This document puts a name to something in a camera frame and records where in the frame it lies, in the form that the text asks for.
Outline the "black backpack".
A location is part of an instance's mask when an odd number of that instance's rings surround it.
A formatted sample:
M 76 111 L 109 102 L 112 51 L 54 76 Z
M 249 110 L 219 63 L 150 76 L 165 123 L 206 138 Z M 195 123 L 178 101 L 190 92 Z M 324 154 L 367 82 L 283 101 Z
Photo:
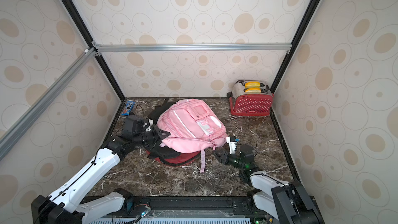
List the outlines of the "black backpack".
M 166 98 L 162 105 L 158 105 L 154 108 L 154 110 L 148 115 L 148 118 L 153 121 L 153 124 L 158 126 L 158 122 L 162 114 L 165 113 L 175 102 L 169 102 L 169 99 Z M 175 159 L 181 155 L 180 152 L 177 152 L 167 146 L 161 147 L 157 145 L 155 148 L 146 147 L 148 158 L 150 159 L 159 159 L 160 161 L 167 161 L 170 159 Z

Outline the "red backpack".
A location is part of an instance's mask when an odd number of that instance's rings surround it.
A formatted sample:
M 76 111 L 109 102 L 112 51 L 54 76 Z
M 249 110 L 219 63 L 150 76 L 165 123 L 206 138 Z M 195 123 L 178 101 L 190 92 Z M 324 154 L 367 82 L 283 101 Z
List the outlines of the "red backpack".
M 169 167 L 182 167 L 192 163 L 201 155 L 200 151 L 192 153 L 181 153 L 167 147 L 161 147 L 160 150 L 150 151 L 146 149 L 147 158 L 155 160 Z

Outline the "pink backpack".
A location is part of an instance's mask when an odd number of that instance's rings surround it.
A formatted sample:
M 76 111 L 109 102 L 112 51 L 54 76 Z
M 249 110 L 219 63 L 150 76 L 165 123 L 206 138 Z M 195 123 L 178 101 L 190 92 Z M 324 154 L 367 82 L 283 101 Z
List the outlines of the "pink backpack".
M 201 153 L 201 172 L 205 172 L 205 149 L 223 146 L 227 142 L 226 127 L 202 100 L 184 99 L 163 112 L 156 126 L 169 132 L 161 147 L 180 153 Z

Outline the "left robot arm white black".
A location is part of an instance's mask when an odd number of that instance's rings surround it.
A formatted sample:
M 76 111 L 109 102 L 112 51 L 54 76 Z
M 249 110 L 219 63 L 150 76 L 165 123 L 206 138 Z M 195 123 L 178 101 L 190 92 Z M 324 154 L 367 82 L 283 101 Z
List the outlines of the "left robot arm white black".
M 134 208 L 133 195 L 117 189 L 105 197 L 82 204 L 82 200 L 96 183 L 130 152 L 141 148 L 155 148 L 170 136 L 152 120 L 133 117 L 121 135 L 107 138 L 95 156 L 68 182 L 49 196 L 38 196 L 31 204 L 35 224 L 88 224 L 110 213 Z

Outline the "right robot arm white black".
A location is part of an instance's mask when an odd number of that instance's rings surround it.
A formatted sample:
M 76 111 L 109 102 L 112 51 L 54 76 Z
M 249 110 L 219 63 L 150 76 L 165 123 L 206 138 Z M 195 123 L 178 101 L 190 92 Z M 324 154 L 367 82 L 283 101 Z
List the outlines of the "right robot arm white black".
M 212 152 L 224 165 L 239 170 L 243 182 L 258 190 L 252 200 L 257 209 L 267 212 L 280 224 L 323 224 L 324 220 L 315 201 L 297 180 L 278 180 L 255 163 L 254 148 L 242 145 L 239 153 L 232 153 L 220 147 Z

